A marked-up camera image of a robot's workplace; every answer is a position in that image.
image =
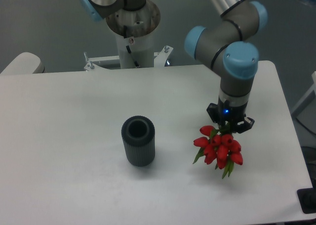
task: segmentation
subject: metal bracket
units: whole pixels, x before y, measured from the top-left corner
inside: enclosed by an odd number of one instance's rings
[[[168,57],[170,56],[172,51],[173,51],[173,47],[166,45],[163,47],[161,52],[155,52],[154,53],[154,58],[155,58],[154,59],[154,66],[155,67],[169,66],[170,61],[168,60]],[[86,71],[94,70],[96,67],[107,70],[107,68],[102,68],[100,66],[119,64],[119,56],[118,55],[107,56],[107,57],[89,58],[86,52],[84,52],[83,54],[84,54],[85,63],[86,63],[84,69]]]

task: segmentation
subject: table surface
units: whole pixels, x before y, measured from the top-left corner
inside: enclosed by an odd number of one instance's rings
[[[0,77],[0,224],[258,224],[315,218],[312,187],[275,66],[259,62],[229,178],[199,160],[220,79],[202,65]],[[120,130],[134,115],[156,128],[156,157],[137,168]]]

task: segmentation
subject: tulip bouquet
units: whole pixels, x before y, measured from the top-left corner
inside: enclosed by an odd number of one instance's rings
[[[216,159],[215,169],[224,169],[222,179],[227,174],[229,177],[235,163],[242,165],[241,145],[234,140],[230,124],[220,129],[211,125],[203,126],[199,131],[206,137],[197,138],[193,142],[194,146],[200,147],[193,164],[202,156],[205,156],[204,162],[208,165]]]

